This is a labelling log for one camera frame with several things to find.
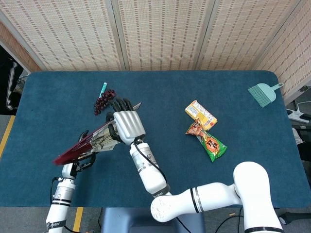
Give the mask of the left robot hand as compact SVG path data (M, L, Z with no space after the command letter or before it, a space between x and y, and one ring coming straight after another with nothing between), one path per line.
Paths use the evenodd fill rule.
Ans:
M72 147L73 164L71 171L74 175L78 172L91 167L96 160L96 152L93 151L91 144L92 135L89 135L89 130L80 134L78 142Z

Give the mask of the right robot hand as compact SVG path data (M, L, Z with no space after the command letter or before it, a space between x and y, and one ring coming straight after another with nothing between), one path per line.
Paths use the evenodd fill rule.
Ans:
M115 112L108 112L105 120L106 123L114 122L108 126L111 138L129 146L137 139L143 139L146 132L131 102L116 97L110 104Z

